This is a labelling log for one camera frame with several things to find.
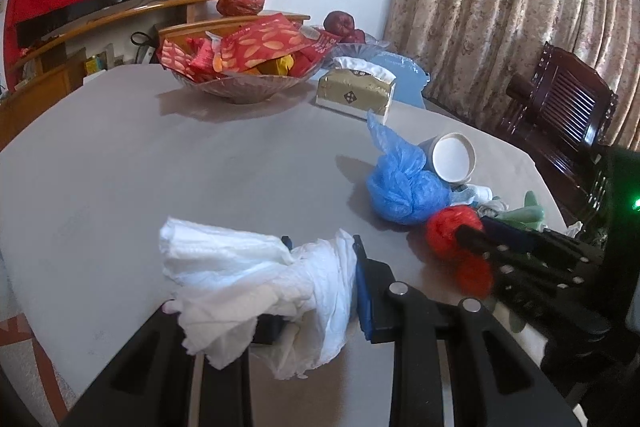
gray table surface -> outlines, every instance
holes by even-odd
[[[0,153],[0,250],[15,294],[50,359],[82,393],[170,296],[158,230],[167,216],[273,235],[295,245],[362,236],[370,257],[431,298],[455,303],[449,275],[419,230],[370,209],[378,151],[365,122],[313,105],[305,84],[236,106],[180,87],[158,65],[121,66],[72,93]],[[536,192],[548,225],[564,222],[532,160],[458,121],[402,103],[387,122],[420,143],[473,142],[472,182],[512,208]],[[255,424],[388,425],[393,348],[355,333],[306,380],[252,366]]]

blue bag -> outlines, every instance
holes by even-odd
[[[373,144],[384,153],[367,179],[376,213],[401,225],[424,223],[431,214],[449,206],[451,188],[431,171],[422,170],[424,151],[367,115]]]

chair backrest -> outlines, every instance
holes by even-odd
[[[533,84],[527,120],[578,152],[604,135],[618,97],[574,54],[546,42]]]

dark wooden chair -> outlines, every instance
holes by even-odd
[[[498,136],[529,153],[566,221],[591,219],[606,185],[599,140],[618,97],[595,70],[548,42],[531,81],[516,74],[506,93],[513,101]]]

cable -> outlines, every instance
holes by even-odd
[[[145,40],[142,42],[136,42],[134,40],[134,36],[136,35],[142,35]],[[154,47],[154,39],[151,38],[151,36],[149,36],[148,34],[146,34],[145,32],[133,32],[129,38],[129,40],[131,40],[131,44],[133,44],[134,46],[137,46],[138,49],[136,51],[136,60],[135,63],[139,64],[138,59],[140,58],[140,50],[142,49],[142,46],[151,46]]]

